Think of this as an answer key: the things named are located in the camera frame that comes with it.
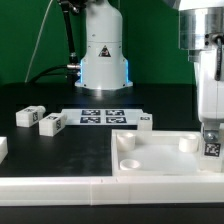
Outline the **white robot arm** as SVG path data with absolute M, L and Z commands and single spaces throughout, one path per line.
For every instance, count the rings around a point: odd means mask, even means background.
M 179 47 L 194 64 L 198 117 L 207 143 L 224 124 L 224 0 L 163 0 L 179 12 Z M 76 85 L 100 94 L 132 84 L 122 54 L 122 16 L 108 0 L 87 0 L 86 54 Z

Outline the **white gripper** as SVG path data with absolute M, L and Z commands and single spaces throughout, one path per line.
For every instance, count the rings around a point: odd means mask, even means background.
M 199 61 L 194 63 L 197 86 L 198 118 L 202 124 L 204 140 L 217 142 L 220 125 L 224 123 L 224 63 L 219 81 L 217 71 L 217 51 L 201 51 Z

